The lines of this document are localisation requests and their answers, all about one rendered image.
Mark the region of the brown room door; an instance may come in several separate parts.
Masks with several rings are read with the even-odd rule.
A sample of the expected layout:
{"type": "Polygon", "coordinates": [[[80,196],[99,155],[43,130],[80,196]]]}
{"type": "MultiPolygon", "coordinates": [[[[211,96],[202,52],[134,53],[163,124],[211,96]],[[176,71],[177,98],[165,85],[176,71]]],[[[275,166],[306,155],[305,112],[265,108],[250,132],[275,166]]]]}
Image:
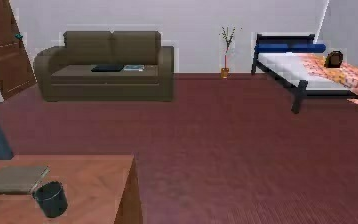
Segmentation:
{"type": "Polygon", "coordinates": [[[0,93],[4,100],[36,83],[9,0],[0,0],[0,93]]]}

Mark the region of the blue pillow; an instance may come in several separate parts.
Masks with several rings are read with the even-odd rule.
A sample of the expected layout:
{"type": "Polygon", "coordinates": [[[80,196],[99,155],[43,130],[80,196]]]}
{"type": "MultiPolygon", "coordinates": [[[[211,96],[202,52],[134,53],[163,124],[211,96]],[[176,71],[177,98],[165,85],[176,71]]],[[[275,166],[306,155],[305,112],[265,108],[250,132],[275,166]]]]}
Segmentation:
{"type": "Polygon", "coordinates": [[[258,44],[255,51],[259,53],[323,53],[324,44],[258,44]]]}

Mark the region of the black cup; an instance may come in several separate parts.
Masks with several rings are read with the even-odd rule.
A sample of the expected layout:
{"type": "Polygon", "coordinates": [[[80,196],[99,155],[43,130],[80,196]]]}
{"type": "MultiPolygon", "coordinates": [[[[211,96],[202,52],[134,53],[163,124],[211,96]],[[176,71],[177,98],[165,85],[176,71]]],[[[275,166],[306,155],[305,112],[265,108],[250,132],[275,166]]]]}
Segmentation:
{"type": "Polygon", "coordinates": [[[61,216],[68,208],[68,202],[61,182],[51,181],[32,193],[33,199],[47,218],[61,216]]]}

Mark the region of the grey closed laptop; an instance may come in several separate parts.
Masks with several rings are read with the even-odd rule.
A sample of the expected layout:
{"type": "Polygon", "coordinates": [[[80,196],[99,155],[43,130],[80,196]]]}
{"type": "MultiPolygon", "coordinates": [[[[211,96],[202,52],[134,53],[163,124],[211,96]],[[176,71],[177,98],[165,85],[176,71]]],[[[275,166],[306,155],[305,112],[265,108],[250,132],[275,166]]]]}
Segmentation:
{"type": "Polygon", "coordinates": [[[48,166],[7,166],[0,169],[0,194],[29,194],[50,171],[48,166]]]}

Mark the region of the orange patterned blanket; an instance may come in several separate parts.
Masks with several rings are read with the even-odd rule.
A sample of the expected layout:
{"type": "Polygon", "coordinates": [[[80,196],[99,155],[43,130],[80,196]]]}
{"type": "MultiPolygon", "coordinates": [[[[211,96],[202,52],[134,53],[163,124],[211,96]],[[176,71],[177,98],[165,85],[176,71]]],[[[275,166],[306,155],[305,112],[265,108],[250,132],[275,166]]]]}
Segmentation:
{"type": "Polygon", "coordinates": [[[315,54],[301,54],[299,58],[309,75],[341,84],[358,96],[358,67],[343,62],[339,68],[326,68],[325,57],[315,54]]]}

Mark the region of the thin plant in orange pot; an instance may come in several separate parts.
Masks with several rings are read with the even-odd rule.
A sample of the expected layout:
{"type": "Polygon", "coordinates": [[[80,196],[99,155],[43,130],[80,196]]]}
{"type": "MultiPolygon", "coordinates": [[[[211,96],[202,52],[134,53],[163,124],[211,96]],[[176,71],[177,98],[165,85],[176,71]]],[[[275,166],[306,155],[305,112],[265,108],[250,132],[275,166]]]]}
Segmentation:
{"type": "Polygon", "coordinates": [[[227,79],[229,75],[229,68],[227,66],[227,54],[229,52],[230,46],[233,42],[234,36],[235,36],[236,28],[233,27],[232,29],[229,29],[228,27],[222,28],[221,37],[224,40],[225,43],[225,52],[224,52],[224,64],[221,68],[221,77],[223,79],[227,79]]]}

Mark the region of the black frame bed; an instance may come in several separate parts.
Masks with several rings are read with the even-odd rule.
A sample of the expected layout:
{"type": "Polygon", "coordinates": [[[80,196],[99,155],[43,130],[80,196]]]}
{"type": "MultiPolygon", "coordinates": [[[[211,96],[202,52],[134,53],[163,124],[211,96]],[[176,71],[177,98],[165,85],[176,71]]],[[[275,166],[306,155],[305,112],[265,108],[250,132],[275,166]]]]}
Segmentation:
{"type": "Polygon", "coordinates": [[[315,41],[313,34],[309,35],[256,35],[251,73],[261,70],[282,83],[294,96],[291,111],[297,114],[302,102],[307,98],[346,98],[358,102],[358,96],[348,88],[325,78],[309,75],[301,63],[301,54],[324,56],[332,51],[323,53],[259,53],[255,51],[258,44],[323,44],[315,41]]]}

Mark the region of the olive brown sofa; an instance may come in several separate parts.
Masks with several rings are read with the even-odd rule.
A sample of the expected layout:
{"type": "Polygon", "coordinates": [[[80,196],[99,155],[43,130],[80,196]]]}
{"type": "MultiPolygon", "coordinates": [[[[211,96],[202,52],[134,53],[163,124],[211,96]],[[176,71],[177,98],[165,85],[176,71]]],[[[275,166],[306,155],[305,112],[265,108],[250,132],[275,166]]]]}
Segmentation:
{"type": "Polygon", "coordinates": [[[174,48],[158,31],[67,31],[64,44],[37,54],[41,95],[54,101],[170,101],[174,48]],[[144,71],[91,72],[96,65],[145,65],[144,71]]]}

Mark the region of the brown wooden desk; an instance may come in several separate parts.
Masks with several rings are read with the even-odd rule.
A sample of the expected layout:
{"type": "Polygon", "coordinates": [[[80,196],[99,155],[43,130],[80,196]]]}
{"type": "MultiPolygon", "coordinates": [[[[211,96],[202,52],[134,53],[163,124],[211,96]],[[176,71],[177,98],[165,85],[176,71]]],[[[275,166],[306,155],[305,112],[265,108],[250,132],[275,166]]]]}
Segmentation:
{"type": "Polygon", "coordinates": [[[143,224],[131,155],[17,155],[6,166],[46,165],[44,180],[63,184],[68,209],[47,218],[29,195],[0,195],[0,224],[143,224]]]}

